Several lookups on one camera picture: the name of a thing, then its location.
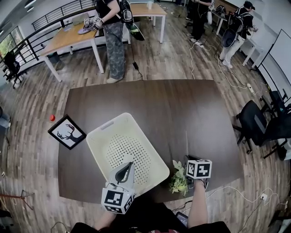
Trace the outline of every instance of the white table leg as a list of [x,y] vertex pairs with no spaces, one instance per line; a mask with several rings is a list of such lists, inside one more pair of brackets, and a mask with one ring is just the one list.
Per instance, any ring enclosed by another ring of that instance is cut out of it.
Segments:
[[100,60],[100,57],[99,57],[99,53],[97,51],[97,47],[96,47],[94,38],[91,39],[91,45],[92,45],[92,48],[93,48],[93,51],[94,51],[94,54],[95,54],[95,58],[97,60],[97,64],[99,66],[100,72],[101,72],[101,74],[103,74],[104,70],[103,70],[103,67],[102,67],[102,64],[101,64],[101,60]]
[[219,25],[219,21],[221,20],[221,18],[219,18],[218,17],[218,19],[217,19],[217,23],[216,23],[216,26],[218,27],[218,25]]
[[161,38],[160,38],[160,43],[163,43],[163,38],[164,38],[164,30],[165,30],[165,21],[166,21],[166,16],[162,16],[162,27],[161,27]]
[[73,50],[71,46],[69,47],[69,51],[70,51],[70,54],[73,55]]
[[251,66],[252,68],[255,68],[255,66],[258,65],[258,61],[262,61],[263,59],[263,53],[261,52],[260,55],[258,56],[258,58],[255,60],[254,64]]
[[45,61],[46,65],[48,66],[48,68],[50,69],[50,71],[54,74],[55,78],[59,81],[62,82],[59,74],[57,73],[57,71],[55,70],[53,64],[50,62],[49,58],[47,56],[43,56],[42,57],[43,60]]
[[249,60],[249,58],[251,57],[251,55],[253,54],[253,52],[255,51],[256,47],[255,46],[252,46],[251,50],[249,51],[249,54],[247,55],[244,63],[242,64],[243,66],[246,65],[247,61]]
[[218,28],[217,28],[216,35],[218,35],[218,34],[219,34],[219,31],[220,31],[220,28],[221,28],[222,22],[223,22],[223,20],[222,20],[222,19],[220,19],[220,23],[219,23],[219,26],[218,26]]

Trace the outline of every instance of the framed picture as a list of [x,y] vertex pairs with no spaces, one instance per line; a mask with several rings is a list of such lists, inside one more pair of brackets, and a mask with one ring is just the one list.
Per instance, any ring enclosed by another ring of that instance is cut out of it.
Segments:
[[48,133],[68,149],[74,148],[79,142],[86,138],[86,134],[68,115],[60,119],[48,130]]

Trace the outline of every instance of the red ball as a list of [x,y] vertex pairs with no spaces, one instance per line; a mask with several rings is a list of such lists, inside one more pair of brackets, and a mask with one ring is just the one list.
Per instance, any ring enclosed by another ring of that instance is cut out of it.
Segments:
[[52,122],[55,121],[55,115],[51,114],[51,116],[50,116],[50,120],[51,120]]

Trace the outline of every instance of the white plastic basket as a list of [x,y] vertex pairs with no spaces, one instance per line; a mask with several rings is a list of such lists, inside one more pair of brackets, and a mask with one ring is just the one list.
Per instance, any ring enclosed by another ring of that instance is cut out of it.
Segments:
[[170,174],[169,168],[129,113],[122,113],[88,133],[86,140],[107,181],[115,167],[126,162],[134,163],[136,197],[157,186]]

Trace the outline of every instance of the black office chair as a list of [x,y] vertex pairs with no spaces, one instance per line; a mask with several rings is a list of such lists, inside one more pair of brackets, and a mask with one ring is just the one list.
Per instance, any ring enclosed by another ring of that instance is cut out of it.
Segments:
[[20,64],[19,62],[16,61],[15,59],[15,54],[13,51],[8,52],[5,57],[4,57],[4,64],[6,65],[6,68],[4,68],[4,72],[8,69],[9,70],[9,74],[5,74],[7,76],[6,80],[10,81],[12,78],[15,77],[14,79],[14,84],[13,84],[13,89],[14,89],[14,85],[17,81],[17,79],[19,79],[19,82],[21,83],[21,80],[19,78],[19,69],[20,69]]
[[288,114],[291,111],[291,104],[288,106],[285,106],[285,99],[288,99],[288,95],[286,94],[285,90],[284,96],[282,97],[279,91],[271,91],[270,97],[272,102],[270,103],[264,96],[260,98],[261,101],[265,103],[263,108],[261,109],[261,112],[269,112],[271,114],[271,117],[275,117],[275,113],[278,117],[283,116],[285,114]]
[[236,118],[241,122],[241,127],[232,126],[235,130],[241,132],[237,144],[245,138],[243,143],[247,142],[249,146],[247,154],[252,152],[250,139],[253,140],[255,145],[261,147],[267,141],[291,137],[291,114],[273,118],[267,124],[263,113],[252,100],[244,106]]

